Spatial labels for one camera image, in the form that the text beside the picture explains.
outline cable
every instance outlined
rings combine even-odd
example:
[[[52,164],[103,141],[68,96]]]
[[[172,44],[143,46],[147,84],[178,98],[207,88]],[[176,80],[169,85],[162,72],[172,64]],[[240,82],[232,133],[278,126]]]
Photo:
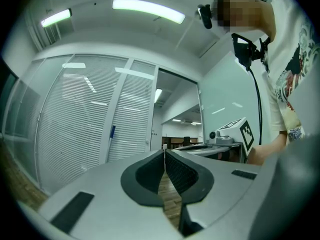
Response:
[[[252,70],[250,69],[250,67],[248,68],[248,71],[251,73],[253,79],[254,79],[254,85],[255,85],[255,90],[256,90],[256,95],[257,95],[257,99],[258,99],[258,115],[259,115],[259,131],[260,131],[260,136],[259,136],[259,145],[261,145],[262,143],[262,106],[261,106],[261,98],[260,98],[260,91],[259,91],[259,87],[255,78],[254,73],[252,72]]]

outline white t-shirt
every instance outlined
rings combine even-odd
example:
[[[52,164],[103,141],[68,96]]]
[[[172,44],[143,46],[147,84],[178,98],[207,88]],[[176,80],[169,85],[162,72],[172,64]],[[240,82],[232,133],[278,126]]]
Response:
[[[288,97],[311,70],[320,43],[295,0],[271,0],[271,5],[276,27],[274,41],[267,47],[271,127],[274,131],[287,131],[292,141],[302,138],[305,132]]]

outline person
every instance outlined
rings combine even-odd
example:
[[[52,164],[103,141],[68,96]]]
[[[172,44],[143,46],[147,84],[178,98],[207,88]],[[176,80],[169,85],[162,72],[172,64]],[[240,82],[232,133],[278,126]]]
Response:
[[[311,70],[320,51],[319,37],[295,0],[213,0],[211,18],[227,32],[260,30],[269,38],[265,66],[271,128],[279,132],[267,145],[254,147],[248,163],[262,165],[272,153],[305,133],[288,97]]]

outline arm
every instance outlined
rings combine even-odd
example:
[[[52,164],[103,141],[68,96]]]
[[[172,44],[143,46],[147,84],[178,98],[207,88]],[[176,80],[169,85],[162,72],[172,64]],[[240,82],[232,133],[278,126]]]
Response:
[[[247,163],[261,166],[269,155],[279,152],[286,147],[287,135],[287,131],[280,131],[279,135],[270,144],[252,148]]]

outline man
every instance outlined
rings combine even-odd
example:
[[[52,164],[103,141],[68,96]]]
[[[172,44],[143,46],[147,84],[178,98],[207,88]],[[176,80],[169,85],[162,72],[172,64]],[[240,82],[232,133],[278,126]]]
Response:
[[[261,30],[269,37],[264,65],[271,127],[279,135],[250,152],[248,163],[262,165],[267,156],[286,146],[287,137],[291,142],[304,136],[288,97],[311,70],[320,51],[319,39],[295,0],[214,0],[211,16],[228,32]]]

